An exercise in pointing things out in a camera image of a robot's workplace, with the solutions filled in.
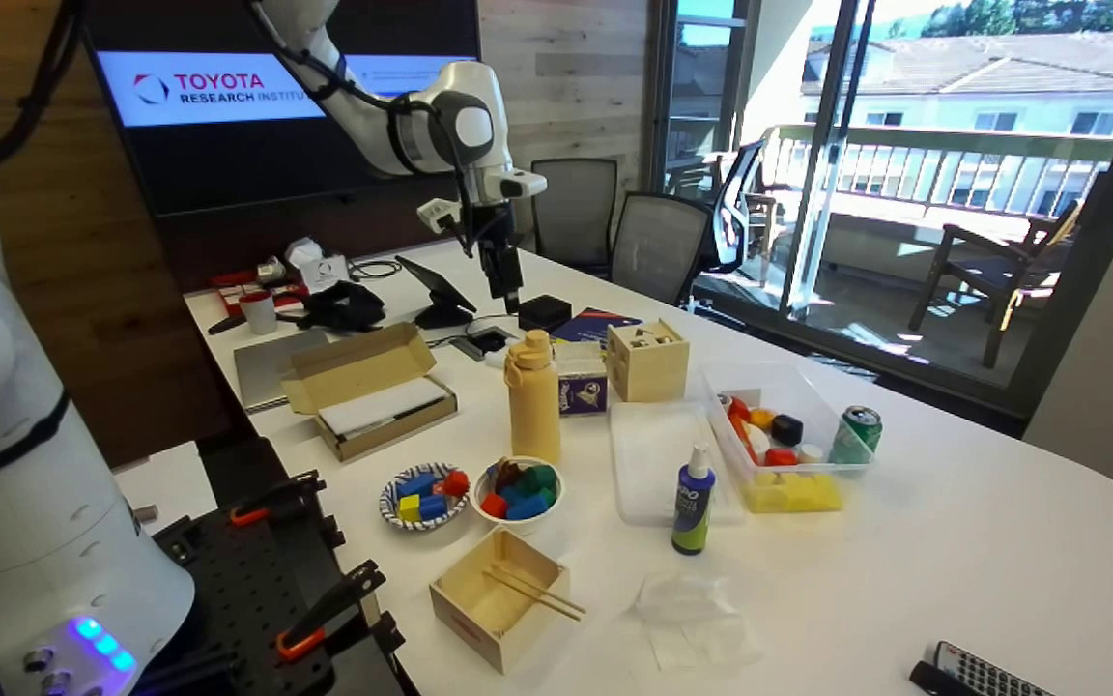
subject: plastic bottle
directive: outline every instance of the plastic bottle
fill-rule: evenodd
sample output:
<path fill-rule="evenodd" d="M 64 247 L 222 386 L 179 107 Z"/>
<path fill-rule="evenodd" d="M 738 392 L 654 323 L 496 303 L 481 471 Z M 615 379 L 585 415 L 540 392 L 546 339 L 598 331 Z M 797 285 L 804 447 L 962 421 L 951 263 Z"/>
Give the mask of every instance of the plastic bottle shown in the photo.
<path fill-rule="evenodd" d="M 714 486 L 714 471 L 706 464 L 706 453 L 697 447 L 692 460 L 675 475 L 672 550 L 684 556 L 697 556 L 706 550 L 712 486 Z"/>
<path fill-rule="evenodd" d="M 562 460 L 562 403 L 550 331 L 524 331 L 506 353 L 509 453 Z"/>

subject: balcony railing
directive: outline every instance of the balcony railing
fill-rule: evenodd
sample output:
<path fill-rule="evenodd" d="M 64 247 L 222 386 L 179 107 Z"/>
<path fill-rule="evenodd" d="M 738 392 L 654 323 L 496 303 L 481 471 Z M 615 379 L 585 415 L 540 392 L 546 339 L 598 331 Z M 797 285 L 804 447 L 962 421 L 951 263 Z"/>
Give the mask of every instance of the balcony railing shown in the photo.
<path fill-rule="evenodd" d="M 767 181 L 801 184 L 812 125 L 770 127 Z M 1113 138 L 1014 136 L 1014 130 L 920 130 L 850 127 L 835 192 L 966 208 L 1000 216 L 1058 216 L 1113 160 Z"/>

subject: bowl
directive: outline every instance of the bowl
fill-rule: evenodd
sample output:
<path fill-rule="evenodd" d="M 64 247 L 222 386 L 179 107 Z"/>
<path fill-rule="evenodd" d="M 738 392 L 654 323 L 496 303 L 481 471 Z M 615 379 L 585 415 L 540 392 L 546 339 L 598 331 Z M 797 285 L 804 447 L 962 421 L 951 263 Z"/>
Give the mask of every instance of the bowl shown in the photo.
<path fill-rule="evenodd" d="M 380 496 L 380 513 L 393 524 L 393 529 L 407 529 L 407 533 L 426 533 L 426 529 L 438 529 L 443 524 L 448 519 L 457 519 L 464 505 L 469 505 L 469 492 L 461 496 L 439 496 L 438 484 L 443 484 L 448 475 L 464 475 L 461 466 L 448 466 L 448 464 L 419 464 L 419 466 L 407 466 L 402 475 L 393 475 L 384 496 Z M 419 496 L 419 510 L 426 505 L 426 497 L 433 497 L 433 505 L 439 505 L 443 497 L 443 510 L 439 513 L 419 513 L 419 519 L 402 519 L 397 502 L 407 496 Z"/>
<path fill-rule="evenodd" d="M 515 464 L 522 475 L 524 475 L 524 471 L 536 471 L 536 475 L 524 479 L 524 484 L 540 484 L 540 492 L 533 492 L 533 486 L 522 484 L 522 492 L 506 496 L 506 497 L 540 497 L 540 502 L 524 505 L 522 513 L 509 513 L 509 510 L 506 510 L 506 519 L 502 519 L 502 513 L 496 513 L 496 510 L 487 505 L 487 496 L 496 492 L 497 471 L 502 471 L 506 464 Z M 546 550 L 546 553 L 557 553 L 557 550 L 562 550 L 562 524 L 557 524 L 562 497 L 564 497 L 562 466 L 554 466 L 550 460 L 531 460 L 531 456 L 506 456 L 506 460 L 483 466 L 483 475 L 481 475 L 475 486 L 470 486 L 470 505 L 475 505 L 475 513 L 481 513 L 483 522 L 502 524 L 502 529 L 533 542 L 533 545 Z"/>

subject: balcony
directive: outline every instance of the balcony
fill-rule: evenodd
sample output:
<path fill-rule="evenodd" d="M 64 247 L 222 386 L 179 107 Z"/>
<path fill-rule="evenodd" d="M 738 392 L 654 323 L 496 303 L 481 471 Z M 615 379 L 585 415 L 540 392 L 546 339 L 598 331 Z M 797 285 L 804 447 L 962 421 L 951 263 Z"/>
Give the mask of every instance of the balcony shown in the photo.
<path fill-rule="evenodd" d="M 774 312 L 907 364 L 1005 386 L 1040 304 L 1015 312 L 996 368 L 982 368 L 987 303 L 973 292 L 948 292 L 929 310 L 922 337 L 903 331 L 942 223 L 962 223 L 1000 242 L 1022 241 L 1029 216 L 1058 216 L 1087 197 L 1092 172 L 1113 160 L 1113 138 L 853 127 L 832 178 L 826 242 L 812 292 L 778 312 L 806 156 L 806 125 L 770 127 L 758 178 L 761 184 L 791 184 L 791 192 L 755 197 L 755 241 L 741 269 L 700 276 L 697 310 L 747 330 Z"/>

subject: green can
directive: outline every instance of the green can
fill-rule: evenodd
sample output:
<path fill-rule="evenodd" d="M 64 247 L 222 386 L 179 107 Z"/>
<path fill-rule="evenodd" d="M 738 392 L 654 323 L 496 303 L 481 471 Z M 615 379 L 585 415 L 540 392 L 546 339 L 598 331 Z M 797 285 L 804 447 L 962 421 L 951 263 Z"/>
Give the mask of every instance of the green can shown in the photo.
<path fill-rule="evenodd" d="M 850 407 L 840 416 L 835 440 L 832 440 L 832 464 L 866 464 L 882 440 L 882 415 L 868 407 Z"/>

